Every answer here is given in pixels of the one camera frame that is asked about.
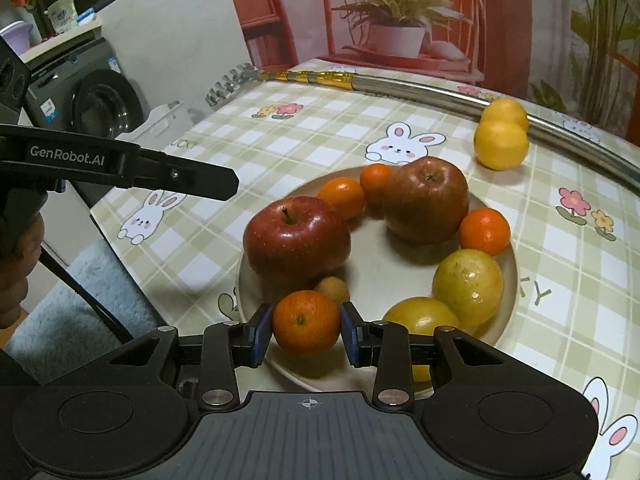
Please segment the person's left hand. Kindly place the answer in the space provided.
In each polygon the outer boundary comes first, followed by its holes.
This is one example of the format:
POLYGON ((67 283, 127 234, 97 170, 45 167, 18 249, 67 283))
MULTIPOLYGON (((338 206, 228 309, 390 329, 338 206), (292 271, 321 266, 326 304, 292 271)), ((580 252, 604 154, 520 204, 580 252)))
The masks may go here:
POLYGON ((28 294, 28 277, 38 263, 43 237, 42 214, 36 214, 12 255, 1 261, 1 328, 10 327, 21 315, 21 303, 28 294))

